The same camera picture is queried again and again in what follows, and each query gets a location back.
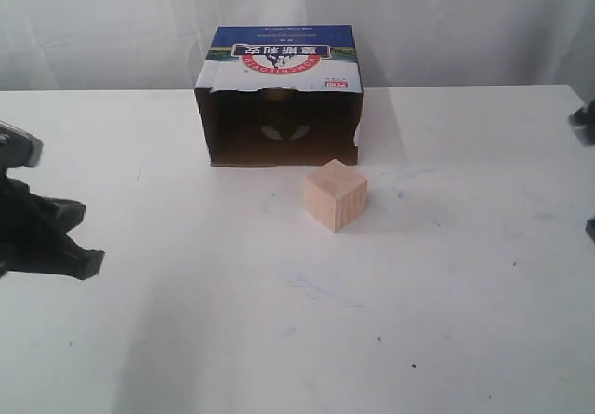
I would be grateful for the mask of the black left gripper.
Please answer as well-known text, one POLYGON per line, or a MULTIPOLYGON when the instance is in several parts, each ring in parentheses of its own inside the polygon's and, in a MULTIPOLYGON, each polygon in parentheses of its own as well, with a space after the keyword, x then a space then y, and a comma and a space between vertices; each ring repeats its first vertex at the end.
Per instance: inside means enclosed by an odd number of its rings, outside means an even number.
POLYGON ((1 166, 1 276, 17 272, 87 280, 97 275, 105 252, 84 249, 63 235, 83 222, 86 205, 33 194, 7 170, 1 166))

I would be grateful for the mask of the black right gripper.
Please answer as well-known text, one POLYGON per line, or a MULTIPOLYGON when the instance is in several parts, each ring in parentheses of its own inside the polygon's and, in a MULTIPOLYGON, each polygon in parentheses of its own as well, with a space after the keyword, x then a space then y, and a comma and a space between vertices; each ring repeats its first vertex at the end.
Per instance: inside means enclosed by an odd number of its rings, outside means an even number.
POLYGON ((585 231, 592 242, 595 242, 595 218, 586 222, 585 231))

